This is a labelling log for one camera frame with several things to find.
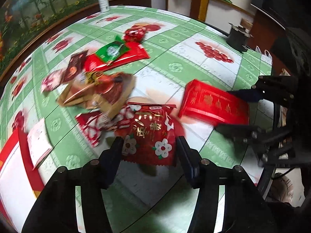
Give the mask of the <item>red flower print snack bag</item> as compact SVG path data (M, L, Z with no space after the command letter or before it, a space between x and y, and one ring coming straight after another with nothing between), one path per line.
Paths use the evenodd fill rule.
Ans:
M128 102L120 111L117 134L124 138L122 159L140 165L176 165L174 104Z

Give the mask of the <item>pink striped snack packet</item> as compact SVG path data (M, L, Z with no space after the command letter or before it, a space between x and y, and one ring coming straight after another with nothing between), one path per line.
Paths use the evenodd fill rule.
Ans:
M53 149L48 139L44 118L30 130L27 135L27 143L33 169L35 169Z

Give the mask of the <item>brown gold snack bag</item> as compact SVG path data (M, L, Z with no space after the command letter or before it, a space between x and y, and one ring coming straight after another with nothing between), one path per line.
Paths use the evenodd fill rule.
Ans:
M65 87L57 99L60 106L81 106L98 109L113 119L135 88L136 77L123 72L105 75L103 72L81 72Z

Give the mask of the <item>pink white snack packet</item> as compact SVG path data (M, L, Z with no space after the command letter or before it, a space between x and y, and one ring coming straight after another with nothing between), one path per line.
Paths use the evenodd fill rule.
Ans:
M41 82L41 93L56 89L63 81L65 69L55 70Z

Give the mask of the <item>dark red snack packet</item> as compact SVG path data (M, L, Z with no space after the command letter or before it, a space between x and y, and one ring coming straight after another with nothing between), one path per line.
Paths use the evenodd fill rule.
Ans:
M84 67L84 62L87 56L87 51L82 51L73 54L70 58L69 64L63 73L62 84L69 83L73 80L80 72L82 72Z

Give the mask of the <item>green snack packet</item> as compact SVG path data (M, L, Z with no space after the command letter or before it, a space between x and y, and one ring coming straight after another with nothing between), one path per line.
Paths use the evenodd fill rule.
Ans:
M101 61L110 65L129 50L130 49L126 46L125 41L117 35L114 41L98 49L95 54Z

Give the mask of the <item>small red crinkled snack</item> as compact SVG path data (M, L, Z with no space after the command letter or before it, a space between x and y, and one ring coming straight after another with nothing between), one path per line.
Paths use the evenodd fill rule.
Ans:
M125 42L142 42L146 34L145 27L129 28L124 32L123 40Z

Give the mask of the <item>red white lattice snack bag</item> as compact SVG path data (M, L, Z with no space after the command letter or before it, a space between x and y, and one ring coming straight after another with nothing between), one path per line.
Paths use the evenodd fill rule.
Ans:
M113 119L109 119L107 113L98 110L80 113L75 116L75 120L85 140L94 148L100 143L102 131L128 128L133 117L134 111L127 105Z

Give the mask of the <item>black paper holder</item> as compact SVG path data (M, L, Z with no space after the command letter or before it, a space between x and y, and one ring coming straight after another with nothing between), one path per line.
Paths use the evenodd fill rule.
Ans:
M252 24L246 25L241 23L238 26L235 26L232 23L229 35L226 39L226 43L232 47L233 49L243 53L248 50L247 42L252 35L249 33L250 29L252 28Z

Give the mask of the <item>red and white box lid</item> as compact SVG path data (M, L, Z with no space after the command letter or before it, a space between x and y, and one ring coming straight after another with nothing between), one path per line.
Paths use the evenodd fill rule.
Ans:
M1 212L17 232L43 188L30 158L27 134L18 128L1 151Z

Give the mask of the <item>green fruit print tablecloth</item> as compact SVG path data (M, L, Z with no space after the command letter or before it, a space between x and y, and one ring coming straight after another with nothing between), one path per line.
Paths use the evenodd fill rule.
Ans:
M216 30L188 17L139 6L113 6L104 14L90 15L57 31L14 68L1 98L1 144L4 145L21 115L29 131L40 119L46 121L52 152L39 168L46 182L57 167L83 166L111 146L113 132L104 132L92 148L75 120L83 109L61 107L56 99L63 86L44 95L43 78L65 68L72 54L95 51L133 26L146 26L142 46L149 58L121 67L136 76L132 102L179 106L186 84L200 80L222 90L249 88L272 67L249 50L240 54L230 48ZM190 187L180 166L141 166L121 162L113 185L103 192L114 232L186 232L198 192Z

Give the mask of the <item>flower mural glass panel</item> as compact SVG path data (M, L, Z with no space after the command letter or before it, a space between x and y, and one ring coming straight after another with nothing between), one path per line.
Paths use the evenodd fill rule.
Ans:
M38 34L98 0L1 1L1 71Z

